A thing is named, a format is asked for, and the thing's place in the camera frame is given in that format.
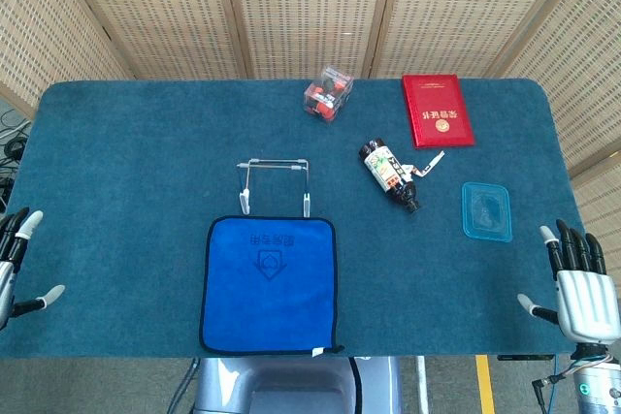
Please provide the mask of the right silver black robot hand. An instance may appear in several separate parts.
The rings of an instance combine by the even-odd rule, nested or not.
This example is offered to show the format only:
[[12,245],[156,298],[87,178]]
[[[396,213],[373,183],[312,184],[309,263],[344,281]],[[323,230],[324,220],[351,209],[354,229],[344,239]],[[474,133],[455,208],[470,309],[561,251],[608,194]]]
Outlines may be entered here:
[[542,225],[558,308],[545,308],[520,293],[517,300],[533,317],[560,328],[577,344],[608,345],[620,339],[620,313],[612,278],[597,238],[582,235],[558,219],[557,233]]

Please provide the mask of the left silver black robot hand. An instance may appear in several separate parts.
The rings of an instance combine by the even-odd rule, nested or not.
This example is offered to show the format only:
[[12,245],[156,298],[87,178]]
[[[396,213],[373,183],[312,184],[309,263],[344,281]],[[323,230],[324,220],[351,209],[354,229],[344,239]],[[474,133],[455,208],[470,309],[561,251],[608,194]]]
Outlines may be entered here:
[[4,330],[10,319],[46,309],[64,293],[65,286],[58,284],[46,294],[34,299],[15,302],[17,275],[27,250],[28,242],[43,220],[44,213],[24,207],[1,220],[1,329]]

